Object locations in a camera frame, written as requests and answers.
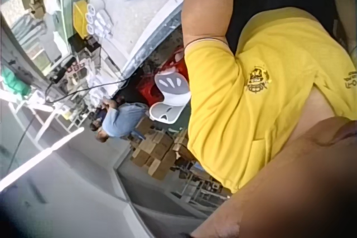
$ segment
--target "white chair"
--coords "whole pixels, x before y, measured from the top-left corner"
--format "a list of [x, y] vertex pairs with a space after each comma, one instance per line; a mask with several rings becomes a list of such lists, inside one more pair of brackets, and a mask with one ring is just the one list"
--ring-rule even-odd
[[173, 124], [191, 99], [189, 83], [183, 75], [175, 71], [155, 75], [155, 83], [164, 100], [150, 108], [150, 118], [161, 123]]

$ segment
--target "shirt logo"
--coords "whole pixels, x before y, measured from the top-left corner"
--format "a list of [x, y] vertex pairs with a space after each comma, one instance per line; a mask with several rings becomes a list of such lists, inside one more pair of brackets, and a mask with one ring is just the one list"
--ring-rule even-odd
[[270, 76], [267, 70], [256, 66], [249, 75], [247, 89], [253, 93], [268, 89], [268, 84], [271, 82], [269, 78]]
[[345, 86], [347, 89], [357, 86], [357, 72], [350, 72], [348, 74], [348, 77], [345, 78]]

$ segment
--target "black wire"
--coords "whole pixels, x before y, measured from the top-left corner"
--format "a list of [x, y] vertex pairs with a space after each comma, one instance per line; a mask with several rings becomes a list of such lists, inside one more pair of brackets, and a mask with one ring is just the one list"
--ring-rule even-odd
[[45, 95], [46, 103], [48, 103], [48, 104], [57, 103], [57, 102], [62, 101], [62, 100], [66, 99], [66, 98], [68, 98], [68, 97], [70, 97], [70, 96], [72, 96], [72, 95], [75, 95], [75, 94], [77, 94], [77, 93], [79, 93], [79, 92], [88, 91], [88, 90], [96, 89], [96, 88], [101, 88], [101, 87], [103, 87], [103, 86], [109, 86], [109, 85], [119, 84], [119, 83], [122, 83], [122, 82], [126, 82], [126, 81], [128, 81], [129, 79], [131, 79], [131, 78], [132, 78], [132, 76], [130, 76], [130, 77], [127, 78], [127, 79], [121, 80], [121, 81], [112, 82], [112, 83], [107, 83], [107, 84], [98, 85], [98, 86], [92, 86], [91, 88], [87, 88], [87, 89], [77, 90], [77, 91], [75, 91], [75, 92], [72, 92], [72, 93], [70, 93], [70, 94], [68, 94], [68, 95], [66, 95], [66, 96], [64, 96], [64, 97], [61, 97], [61, 98], [59, 98], [59, 99], [57, 99], [57, 100], [54, 100], [54, 101], [49, 101], [49, 100], [47, 100], [47, 96]]
[[13, 156], [12, 156], [11, 161], [10, 161], [10, 165], [9, 165], [9, 167], [8, 167], [8, 169], [7, 169], [7, 172], [6, 172], [6, 175], [5, 175], [5, 176], [7, 176], [7, 175], [9, 174], [10, 169], [11, 169], [12, 164], [13, 164], [13, 161], [15, 160], [15, 157], [16, 157], [16, 155], [17, 155], [17, 152], [18, 152], [18, 150], [19, 150], [19, 148], [20, 148], [20, 145], [21, 145], [21, 143], [22, 143], [22, 140], [23, 140], [23, 138], [25, 137], [25, 134], [27, 133], [28, 129], [30, 128], [30, 125], [32, 124], [32, 122], [34, 121], [35, 118], [36, 118], [36, 115], [33, 116], [33, 118], [31, 119], [31, 121], [29, 122], [28, 126], [26, 127], [25, 131], [22, 133], [22, 136], [21, 136], [20, 140], [19, 140], [18, 143], [17, 143], [15, 152], [13, 153]]
[[46, 91], [45, 91], [45, 99], [47, 99], [47, 95], [48, 95], [48, 93], [49, 93], [49, 90], [50, 90], [50, 88], [51, 88], [53, 85], [54, 85], [54, 83], [51, 82], [50, 85], [47, 87], [47, 89], [46, 89]]

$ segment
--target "yellow container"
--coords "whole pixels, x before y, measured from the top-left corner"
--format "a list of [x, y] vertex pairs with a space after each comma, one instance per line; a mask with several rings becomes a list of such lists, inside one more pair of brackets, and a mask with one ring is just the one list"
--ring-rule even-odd
[[88, 36], [87, 20], [85, 19], [87, 5], [88, 3], [86, 0], [80, 0], [73, 3], [73, 26], [82, 39]]

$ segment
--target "wall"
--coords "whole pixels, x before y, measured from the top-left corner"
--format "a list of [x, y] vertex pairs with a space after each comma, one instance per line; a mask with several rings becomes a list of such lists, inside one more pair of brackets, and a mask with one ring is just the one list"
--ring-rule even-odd
[[204, 221], [192, 217], [172, 216], [139, 206], [136, 206], [136, 209], [155, 237], [175, 237], [179, 233], [189, 234]]
[[120, 176], [120, 180], [126, 189], [130, 200], [145, 208], [171, 215], [191, 216], [191, 213], [168, 198], [164, 192], [149, 188], [146, 184], [131, 178]]
[[[15, 121], [11, 111], [7, 105], [6, 101], [0, 100], [0, 112], [1, 112], [1, 123], [0, 123], [0, 144], [2, 146], [2, 154], [0, 157], [0, 167], [1, 167], [1, 177], [5, 176], [5, 172], [8, 168], [9, 159], [6, 157], [12, 157], [16, 145], [23, 133], [20, 126]], [[38, 153], [38, 149], [32, 145], [31, 140], [25, 136], [18, 151], [17, 163], [23, 164], [25, 161], [29, 160], [31, 157]]]
[[[119, 164], [130, 151], [129, 142], [121, 139], [110, 139], [106, 143], [99, 143], [95, 139], [95, 133], [90, 131], [88, 125], [83, 125], [85, 130], [81, 135], [69, 141], [67, 144], [68, 149], [62, 149], [59, 151], [59, 155], [68, 164], [74, 166], [76, 171], [91, 183], [111, 195], [125, 198], [122, 189], [118, 186], [118, 179], [115, 176], [113, 167]], [[51, 129], [62, 133], [62, 135], [66, 134], [63, 127], [56, 121], [51, 124]]]

